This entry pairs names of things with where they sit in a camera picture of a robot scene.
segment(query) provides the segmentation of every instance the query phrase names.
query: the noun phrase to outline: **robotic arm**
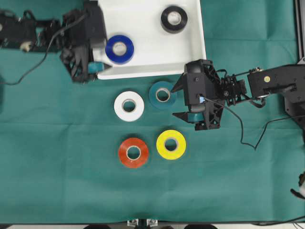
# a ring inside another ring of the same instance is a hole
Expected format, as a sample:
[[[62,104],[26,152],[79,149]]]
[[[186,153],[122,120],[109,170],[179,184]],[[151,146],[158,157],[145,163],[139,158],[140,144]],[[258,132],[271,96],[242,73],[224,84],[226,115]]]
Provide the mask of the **robotic arm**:
[[[225,72],[224,78],[218,72]],[[237,80],[248,74],[252,96],[247,96],[244,80]],[[265,98],[281,94],[285,98],[285,110],[291,116],[305,115],[305,65],[285,65],[269,70],[259,68],[246,73],[227,76],[226,70],[216,71],[212,61],[198,60],[185,65],[185,71],[172,92],[184,91],[188,112],[173,115],[185,122],[195,124],[195,130],[220,128],[225,104],[237,105],[250,102],[257,108],[265,105]],[[305,120],[295,119],[305,131]]]
[[[104,47],[107,42],[104,17],[98,2],[86,1],[83,10],[72,10],[62,19],[61,25],[56,19],[36,20],[30,10],[18,18],[10,10],[0,9],[0,48],[45,52],[46,55],[61,51],[61,61],[74,82],[86,83],[96,79],[95,72],[88,67],[94,63],[92,49]],[[20,83],[41,63],[25,73],[17,83],[3,84]]]

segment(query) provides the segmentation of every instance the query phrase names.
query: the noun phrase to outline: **white plastic tray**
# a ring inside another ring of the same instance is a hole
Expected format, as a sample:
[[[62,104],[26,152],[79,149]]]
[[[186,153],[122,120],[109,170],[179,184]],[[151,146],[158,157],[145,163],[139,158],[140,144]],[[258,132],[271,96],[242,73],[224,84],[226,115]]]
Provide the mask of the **white plastic tray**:
[[[95,61],[113,66],[99,73],[99,79],[181,74],[186,63],[206,59],[200,0],[99,0],[99,5],[108,39],[122,34],[134,44],[133,58],[124,65],[112,63],[104,49],[95,49]],[[171,5],[188,15],[185,29],[178,34],[161,26],[161,14]]]

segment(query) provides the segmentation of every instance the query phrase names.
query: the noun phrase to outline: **metal clamp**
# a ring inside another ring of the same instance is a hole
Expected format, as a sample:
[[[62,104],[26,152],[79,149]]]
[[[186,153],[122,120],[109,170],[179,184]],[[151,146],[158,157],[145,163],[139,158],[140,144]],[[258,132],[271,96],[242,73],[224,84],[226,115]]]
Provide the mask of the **metal clamp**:
[[[146,223],[147,223],[147,226],[151,227],[151,228],[158,226],[158,220],[156,220],[156,219],[147,219]]]
[[[127,226],[128,227],[136,227],[139,225],[139,219],[132,219],[132,220],[129,220],[127,221]]]

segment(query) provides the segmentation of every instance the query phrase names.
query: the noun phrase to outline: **black tape roll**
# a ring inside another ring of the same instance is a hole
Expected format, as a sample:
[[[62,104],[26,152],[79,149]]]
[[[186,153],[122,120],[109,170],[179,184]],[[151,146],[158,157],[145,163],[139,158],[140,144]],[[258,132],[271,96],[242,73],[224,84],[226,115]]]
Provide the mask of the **black tape roll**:
[[[187,14],[184,9],[178,6],[166,8],[161,15],[161,25],[169,33],[181,32],[187,24]]]

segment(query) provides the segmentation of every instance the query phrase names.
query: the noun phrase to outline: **wire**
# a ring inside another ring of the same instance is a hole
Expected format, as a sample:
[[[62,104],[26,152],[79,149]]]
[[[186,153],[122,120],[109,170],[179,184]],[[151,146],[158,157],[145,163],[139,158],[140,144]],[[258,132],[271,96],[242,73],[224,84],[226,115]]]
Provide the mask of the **wire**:
[[[78,18],[75,22],[67,25],[66,27],[58,30],[56,33],[54,33],[54,35],[52,36],[51,38],[51,41],[49,43],[49,46],[46,50],[46,53],[44,55],[44,57],[42,58],[41,61],[39,61],[35,66],[33,66],[31,69],[29,69],[26,73],[24,73],[20,79],[14,83],[7,83],[7,82],[0,82],[0,84],[5,84],[5,85],[9,85],[9,86],[13,86],[13,85],[17,85],[17,84],[20,84],[20,82],[28,75],[30,74],[31,72],[33,72],[36,68],[38,68],[47,58],[48,56],[48,53],[49,53],[49,50],[50,50],[50,47],[52,46],[52,43],[53,41],[55,40],[55,38],[59,35],[61,35],[62,33],[64,33],[66,30],[72,28],[73,26],[76,26],[77,24],[79,24],[81,21],[83,21],[85,18],[87,17],[86,14],[82,15],[80,18]]]
[[[283,224],[283,223],[291,223],[291,222],[295,222],[296,220],[300,220],[300,219],[304,219],[305,216],[300,216],[298,218],[294,218],[294,219],[290,219],[287,221],[281,221],[281,222],[276,222],[276,223],[266,223],[266,224],[253,224],[256,226],[273,226],[273,225],[279,225],[279,224]]]
[[[225,109],[227,109],[228,111],[230,111],[230,112],[239,120],[239,122],[240,122],[240,126],[241,126],[241,129],[242,129],[242,134],[241,134],[240,143],[241,143],[242,145],[250,146],[250,147],[252,147],[254,150],[256,150],[256,148],[255,148],[254,145],[252,145],[252,144],[250,144],[250,143],[247,143],[247,142],[243,142],[243,139],[244,139],[244,123],[243,123],[241,117],[238,116],[237,113],[235,113],[235,112],[234,112],[233,110],[231,110],[229,107],[227,107],[227,106],[225,106],[225,105],[222,105],[222,104],[220,104],[220,103],[218,103],[218,102],[215,102],[215,101],[213,101],[213,100],[211,100],[211,99],[205,98],[205,100],[207,100],[207,101],[209,101],[209,102],[212,102],[212,103],[214,103],[214,104],[217,104],[217,105],[221,106],[222,108],[225,108]]]
[[[240,76],[240,75],[251,74],[251,73],[256,72],[257,70],[260,70],[260,68],[254,68],[254,69],[251,69],[247,72],[243,72],[243,73],[239,73],[239,74],[233,74],[231,77],[237,77],[237,76]]]
[[[303,227],[301,227],[298,223],[295,223],[298,227],[300,227],[301,229],[304,229]]]
[[[26,10],[26,11],[23,12],[23,17],[24,18],[27,18],[28,15],[30,16],[30,19],[36,21],[36,18],[34,16],[34,14],[32,13],[32,11]]]
[[[227,72],[226,69],[217,70],[216,73],[224,73],[224,78],[227,78],[227,77],[228,77],[228,72]]]
[[[292,116],[292,117],[274,119],[274,120],[271,120],[271,121],[267,122],[267,123],[264,125],[264,129],[263,129],[263,132],[262,132],[262,134],[261,134],[259,140],[257,141],[256,145],[254,146],[254,145],[252,145],[252,144],[250,144],[250,143],[247,143],[247,142],[244,142],[244,141],[243,141],[243,140],[244,140],[244,123],[243,123],[241,117],[238,116],[237,113],[235,113],[235,112],[234,112],[233,110],[231,110],[229,107],[227,107],[227,106],[225,106],[225,105],[222,105],[222,104],[220,104],[220,103],[218,103],[218,102],[215,102],[215,101],[213,101],[213,100],[211,100],[211,99],[205,98],[205,100],[207,100],[207,101],[209,101],[209,102],[212,102],[212,103],[214,103],[214,104],[217,104],[217,105],[221,106],[221,107],[224,108],[224,109],[227,109],[228,111],[230,111],[230,112],[239,120],[240,125],[241,125],[241,130],[242,130],[240,143],[241,143],[242,145],[250,146],[250,147],[252,147],[254,150],[256,150],[257,147],[259,146],[261,140],[263,139],[264,134],[266,133],[267,127],[268,127],[268,125],[269,125],[270,123],[277,122],[277,121],[283,121],[283,120],[287,120],[287,119],[292,119],[292,118],[303,118],[303,117],[305,117],[305,115],[296,115],[296,116]]]
[[[250,98],[249,96],[247,96],[246,94],[242,94],[242,96],[246,99],[244,100],[245,102],[249,102],[251,103],[253,106],[257,107],[257,108],[263,108],[266,105],[266,100],[265,98],[261,99],[261,103],[256,103],[254,102],[254,99]]]

